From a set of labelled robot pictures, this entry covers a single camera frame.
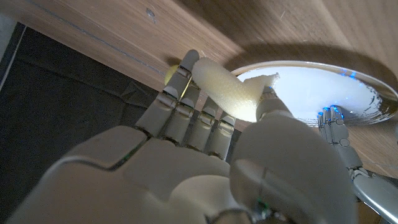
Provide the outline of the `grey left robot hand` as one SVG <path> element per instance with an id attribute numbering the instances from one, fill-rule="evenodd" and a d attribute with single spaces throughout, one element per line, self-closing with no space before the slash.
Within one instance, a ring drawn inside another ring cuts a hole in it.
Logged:
<path id="1" fill-rule="evenodd" d="M 397 186 L 385 177 L 363 168 L 358 153 L 350 145 L 341 108 L 334 105 L 323 108 L 318 114 L 318 128 L 321 136 L 336 149 L 347 168 L 356 198 L 387 222 L 397 223 Z"/>

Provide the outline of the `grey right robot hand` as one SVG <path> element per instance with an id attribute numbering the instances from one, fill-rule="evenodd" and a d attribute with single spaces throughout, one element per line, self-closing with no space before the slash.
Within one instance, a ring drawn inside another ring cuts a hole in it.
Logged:
<path id="1" fill-rule="evenodd" d="M 241 81 L 190 50 L 133 127 L 74 147 L 8 222 L 356 223 L 343 161 L 278 79 Z"/>

